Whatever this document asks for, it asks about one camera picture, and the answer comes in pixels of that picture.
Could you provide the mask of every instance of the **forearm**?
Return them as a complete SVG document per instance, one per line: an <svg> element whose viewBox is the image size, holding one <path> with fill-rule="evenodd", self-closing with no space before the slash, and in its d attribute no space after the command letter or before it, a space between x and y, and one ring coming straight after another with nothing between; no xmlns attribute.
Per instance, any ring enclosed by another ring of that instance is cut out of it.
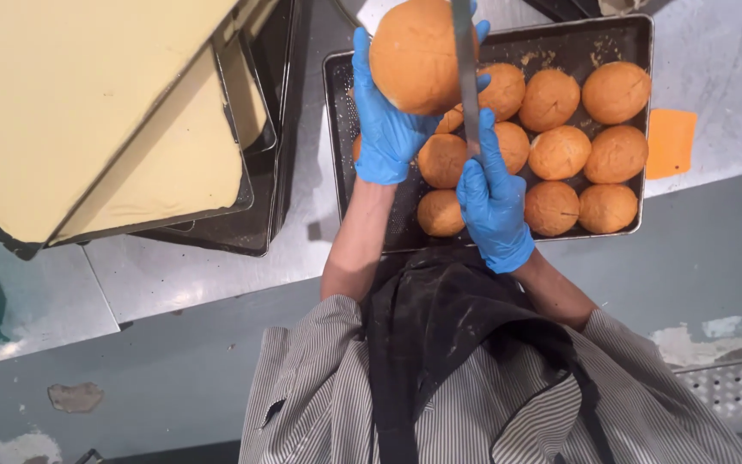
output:
<svg viewBox="0 0 742 464"><path fill-rule="evenodd" d="M322 271L322 300L345 295L361 301L368 293L383 252L388 213L396 191L397 185L367 183L357 177L351 202Z"/></svg>
<svg viewBox="0 0 742 464"><path fill-rule="evenodd" d="M535 248L529 260L511 275L523 286L537 311L560 324L582 331L597 305L572 281L551 266Z"/></svg>

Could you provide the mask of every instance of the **striped shirt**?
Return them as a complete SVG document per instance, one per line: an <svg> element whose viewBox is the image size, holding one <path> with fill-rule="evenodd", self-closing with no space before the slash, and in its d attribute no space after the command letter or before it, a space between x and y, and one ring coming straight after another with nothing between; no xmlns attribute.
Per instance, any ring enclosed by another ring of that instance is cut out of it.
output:
<svg viewBox="0 0 742 464"><path fill-rule="evenodd" d="M566 329L599 387L597 413L617 463L742 463L740 439L675 379L654 344L601 310L582 333ZM558 378L533 348L498 363L479 347L418 418L420 462L562 462L559 454L599 463L580 405L574 377ZM267 329L240 462L379 462L376 444L356 302L332 296L292 330Z"/></svg>

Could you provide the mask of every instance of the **black apron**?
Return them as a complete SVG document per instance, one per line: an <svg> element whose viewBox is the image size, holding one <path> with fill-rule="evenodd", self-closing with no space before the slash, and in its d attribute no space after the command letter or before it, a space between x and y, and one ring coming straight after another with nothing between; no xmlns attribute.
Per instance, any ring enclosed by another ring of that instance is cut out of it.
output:
<svg viewBox="0 0 742 464"><path fill-rule="evenodd" d="M580 415L603 464L613 464L595 412L599 392L580 364L572 337L531 308L517 282L493 273L474 248L415 254L373 293L365 302L365 326L382 464L418 462L418 417L438 387L484 341L498 361L521 342L537 349L555 371L574 375L582 394ZM557 462L565 461L558 456Z"/></svg>

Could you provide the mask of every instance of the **person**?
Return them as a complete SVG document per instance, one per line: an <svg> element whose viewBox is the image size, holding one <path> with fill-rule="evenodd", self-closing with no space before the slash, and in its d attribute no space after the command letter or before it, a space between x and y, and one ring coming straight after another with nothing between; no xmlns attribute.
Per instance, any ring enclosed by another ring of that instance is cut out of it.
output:
<svg viewBox="0 0 742 464"><path fill-rule="evenodd" d="M655 346L535 248L490 110L481 163L457 186L478 251L417 253L371 291L397 184L439 118L397 111L374 86L364 29L354 46L356 184L322 302L265 331L240 461L742 463L741 440Z"/></svg>

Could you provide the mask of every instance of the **perforated baking tray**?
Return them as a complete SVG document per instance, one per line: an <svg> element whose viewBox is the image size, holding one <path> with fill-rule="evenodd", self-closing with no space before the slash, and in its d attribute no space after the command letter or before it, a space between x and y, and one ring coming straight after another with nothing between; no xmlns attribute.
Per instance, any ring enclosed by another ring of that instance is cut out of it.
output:
<svg viewBox="0 0 742 464"><path fill-rule="evenodd" d="M480 47L480 65L510 63L522 69L526 80L540 69L561 69L574 76L582 86L589 74L602 64L612 61L630 61L638 64L651 75L652 43L654 23L646 15L630 15L563 22L500 31L489 35ZM325 82L325 104L328 108L328 127L331 132L331 150L334 155L336 194L341 217L345 216L351 192L354 189L356 171L351 158L351 145L359 133L359 119L354 100L349 90L354 86L351 67L353 51L328 55L322 64ZM649 105L626 124L647 133ZM520 124L517 116L509 121ZM606 126L593 121L581 104L566 122L585 132L590 139ZM465 129L455 134L464 136ZM527 131L529 138L536 135ZM528 166L519 172L529 188L541 182ZM564 182L571 185L578 195L590 184L580 173ZM579 225L554 238L534 235L538 241L568 238L608 237L631 234L640 227L643 211L643 187L645 171L625 183L632 188L639 201L637 216L632 224L615 234L593 235ZM429 237L417 223L417 204L432 187L426 184L416 163L409 167L408 178L397 187L397 195L388 218L384 253L416 251L418 249L449 244L472 245L468 231L451 238Z"/></svg>

